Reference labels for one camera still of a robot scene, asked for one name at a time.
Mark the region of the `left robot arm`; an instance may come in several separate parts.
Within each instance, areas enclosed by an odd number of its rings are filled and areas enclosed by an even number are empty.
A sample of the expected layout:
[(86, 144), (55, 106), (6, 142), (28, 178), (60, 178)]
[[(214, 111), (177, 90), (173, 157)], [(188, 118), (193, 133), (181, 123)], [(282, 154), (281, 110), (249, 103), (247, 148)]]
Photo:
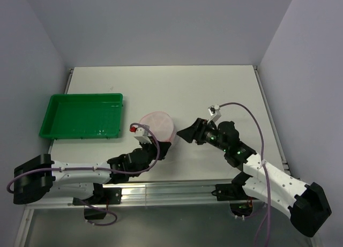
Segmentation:
[(41, 154), (14, 169), (14, 179), (7, 191), (16, 205), (31, 204), (43, 197), (71, 197), (98, 204), (105, 197), (105, 184), (126, 183), (132, 177), (149, 171), (165, 158), (170, 142), (141, 143), (127, 154), (103, 163), (70, 164)]

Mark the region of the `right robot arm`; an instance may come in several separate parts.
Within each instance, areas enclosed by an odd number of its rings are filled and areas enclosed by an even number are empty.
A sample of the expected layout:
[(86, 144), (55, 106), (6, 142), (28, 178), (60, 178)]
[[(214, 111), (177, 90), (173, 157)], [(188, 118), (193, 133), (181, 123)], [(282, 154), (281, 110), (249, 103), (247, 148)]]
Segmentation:
[(304, 236), (313, 237), (332, 214), (323, 188), (291, 177), (274, 165), (263, 162), (254, 149), (240, 141), (234, 122), (217, 127), (198, 118), (177, 132), (188, 143), (210, 144), (224, 152), (224, 158), (240, 172), (228, 184), (217, 184), (212, 192), (218, 201), (249, 197), (270, 203), (282, 212)]

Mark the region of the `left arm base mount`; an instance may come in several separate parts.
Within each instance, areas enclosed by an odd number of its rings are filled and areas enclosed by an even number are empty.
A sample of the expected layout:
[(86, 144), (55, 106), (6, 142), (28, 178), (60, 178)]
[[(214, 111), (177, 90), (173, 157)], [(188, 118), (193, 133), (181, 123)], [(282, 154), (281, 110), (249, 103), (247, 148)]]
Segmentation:
[(86, 199), (73, 198), (73, 206), (84, 206), (84, 218), (88, 223), (100, 225), (98, 221), (104, 220), (106, 215), (112, 215), (114, 222), (117, 220), (117, 215), (109, 210), (110, 205), (118, 205), (121, 203), (122, 189), (121, 188), (94, 188), (91, 191), (91, 196)]

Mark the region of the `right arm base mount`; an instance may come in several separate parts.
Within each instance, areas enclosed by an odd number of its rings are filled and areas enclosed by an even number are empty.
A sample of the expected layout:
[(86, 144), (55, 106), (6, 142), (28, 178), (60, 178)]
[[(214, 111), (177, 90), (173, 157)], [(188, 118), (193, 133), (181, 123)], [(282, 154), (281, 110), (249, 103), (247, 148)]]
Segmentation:
[(231, 183), (216, 184), (211, 195), (216, 197), (217, 201), (228, 201), (233, 215), (246, 217), (252, 214), (252, 197), (247, 196), (241, 186)]

